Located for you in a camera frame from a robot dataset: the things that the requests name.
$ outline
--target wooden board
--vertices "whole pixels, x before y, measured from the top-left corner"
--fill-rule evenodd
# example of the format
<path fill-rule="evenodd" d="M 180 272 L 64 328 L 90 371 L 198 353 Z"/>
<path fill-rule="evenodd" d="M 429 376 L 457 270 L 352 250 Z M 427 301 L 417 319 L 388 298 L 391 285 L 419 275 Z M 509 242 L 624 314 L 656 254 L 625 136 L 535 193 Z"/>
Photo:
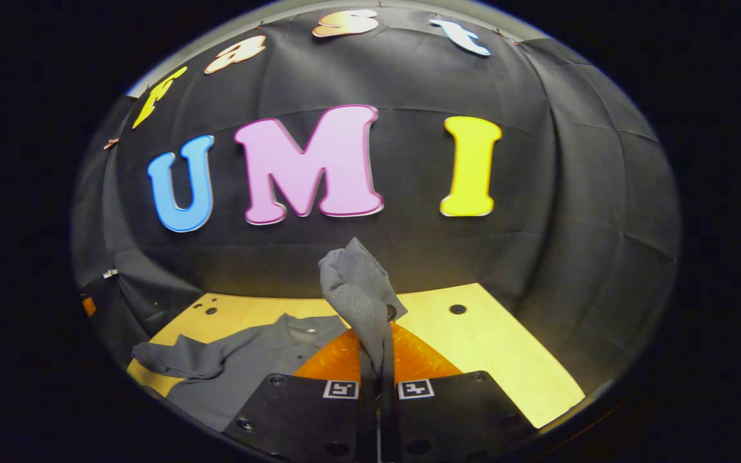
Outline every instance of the wooden board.
<path fill-rule="evenodd" d="M 399 299 L 408 308 L 408 314 L 397 320 L 400 326 L 462 372 L 489 372 L 533 426 L 548 424 L 585 398 L 556 358 L 479 284 L 399 294 Z M 464 305 L 467 311 L 451 313 L 450 306 L 455 304 Z M 215 313 L 206 314 L 212 307 L 217 309 Z M 284 313 L 305 318 L 333 316 L 336 311 L 324 299 L 208 293 L 168 323 L 151 342 L 174 345 L 183 334 L 211 343 L 251 326 L 270 325 Z M 127 372 L 162 395 L 183 380 L 152 373 L 136 360 Z"/>

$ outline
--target black fabric backdrop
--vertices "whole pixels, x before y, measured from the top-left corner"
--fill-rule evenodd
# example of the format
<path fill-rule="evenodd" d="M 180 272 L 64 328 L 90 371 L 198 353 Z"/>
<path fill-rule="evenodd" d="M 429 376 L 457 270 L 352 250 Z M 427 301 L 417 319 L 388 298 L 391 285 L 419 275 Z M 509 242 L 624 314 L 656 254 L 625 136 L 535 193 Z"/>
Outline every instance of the black fabric backdrop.
<path fill-rule="evenodd" d="M 88 243 L 105 248 L 119 272 L 106 281 L 150 336 L 204 292 L 320 297 L 317 261 L 358 237 L 397 292 L 480 282 L 586 393 L 617 377 L 649 340 L 679 255 L 673 178 L 645 118 L 553 39 L 516 45 L 456 18 L 388 6 L 374 9 L 380 25 L 371 32 L 312 36 L 319 18 L 340 10 L 265 24 L 200 53 L 130 129 L 142 95 L 120 143 L 84 162 L 83 171 L 105 172 L 80 181 L 82 196 L 101 197 L 101 216 L 95 203 L 74 213 L 74 254 Z M 430 19 L 457 21 L 492 55 L 462 50 Z M 203 73 L 219 51 L 255 35 L 267 36 L 262 53 Z M 250 197 L 236 129 L 279 118 L 305 147 L 321 114 L 346 104 L 379 109 L 370 163 L 385 209 L 348 219 L 289 211 L 271 226 L 245 222 Z M 443 121 L 454 115 L 485 118 L 503 132 L 491 170 L 496 204 L 485 217 L 439 212 L 455 149 Z M 214 211 L 197 231 L 174 233 L 156 216 L 147 165 L 206 134 L 215 138 L 208 153 Z M 172 172 L 185 207 L 185 159 L 177 156 Z M 323 194 L 324 182 L 315 203 Z M 277 199 L 284 202 L 279 191 Z M 108 261 L 77 260 L 80 287 L 101 278 L 93 259 Z M 99 332 L 109 338 L 127 329 Z"/>

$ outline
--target letter m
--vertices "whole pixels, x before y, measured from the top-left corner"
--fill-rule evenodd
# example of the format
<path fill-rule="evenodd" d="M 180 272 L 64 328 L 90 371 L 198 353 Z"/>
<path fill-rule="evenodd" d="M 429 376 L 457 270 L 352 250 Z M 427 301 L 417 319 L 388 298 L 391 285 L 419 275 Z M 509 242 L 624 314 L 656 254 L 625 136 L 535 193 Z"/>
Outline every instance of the letter m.
<path fill-rule="evenodd" d="M 250 186 L 245 220 L 268 225 L 285 219 L 288 209 L 277 202 L 274 186 L 298 216 L 306 217 L 323 174 L 326 193 L 318 205 L 323 214 L 350 217 L 382 210 L 382 196 L 373 189 L 368 159 L 368 132 L 377 114 L 376 108 L 365 105 L 328 109 L 304 151 L 275 118 L 239 129 L 234 140 L 244 146 Z"/>

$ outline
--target gray shirt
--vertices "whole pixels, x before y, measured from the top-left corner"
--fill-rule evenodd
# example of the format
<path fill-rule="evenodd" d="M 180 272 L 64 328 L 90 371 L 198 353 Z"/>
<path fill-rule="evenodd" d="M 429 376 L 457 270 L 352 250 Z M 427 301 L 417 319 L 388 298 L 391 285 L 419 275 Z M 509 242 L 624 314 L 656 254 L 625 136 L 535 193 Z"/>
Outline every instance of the gray shirt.
<path fill-rule="evenodd" d="M 141 343 L 133 358 L 148 370 L 187 378 L 167 399 L 203 424 L 223 431 L 270 373 L 293 374 L 347 330 L 337 316 L 283 314 L 206 345 L 179 335 L 173 346 Z"/>

